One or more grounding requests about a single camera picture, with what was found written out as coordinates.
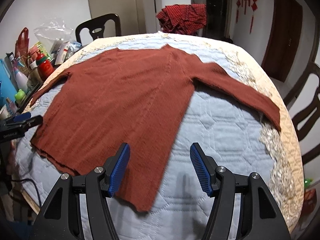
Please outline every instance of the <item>white bottle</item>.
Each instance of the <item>white bottle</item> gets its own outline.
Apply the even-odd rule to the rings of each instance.
[[[28,78],[21,73],[21,71],[14,66],[13,67],[13,74],[14,74],[14,78],[16,80],[16,83],[18,85],[19,89],[22,89],[26,94],[28,93]]]

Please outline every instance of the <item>green bottle cap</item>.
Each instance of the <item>green bottle cap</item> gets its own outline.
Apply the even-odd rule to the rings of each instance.
[[[22,89],[19,89],[18,93],[14,95],[14,98],[17,101],[21,101],[25,96],[26,96],[26,93]]]

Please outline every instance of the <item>knit sweater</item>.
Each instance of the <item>knit sweater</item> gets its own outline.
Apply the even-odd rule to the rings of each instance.
[[[72,175],[87,174],[122,142],[129,143],[131,158],[117,195],[137,211],[152,207],[197,82],[263,112],[280,130],[279,108],[268,97],[216,63],[202,63],[169,45],[105,51],[63,71],[31,104],[63,78],[67,81],[31,143],[59,171]]]

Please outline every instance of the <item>cup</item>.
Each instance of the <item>cup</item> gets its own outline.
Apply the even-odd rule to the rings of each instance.
[[[7,119],[8,117],[10,117],[10,113],[7,109],[7,106],[4,105],[1,110],[0,110],[0,120],[4,120],[4,119]]]

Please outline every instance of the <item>plaid fabric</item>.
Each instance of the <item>plaid fabric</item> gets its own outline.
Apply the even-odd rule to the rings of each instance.
[[[205,4],[169,5],[156,17],[165,33],[192,35],[207,24]]]

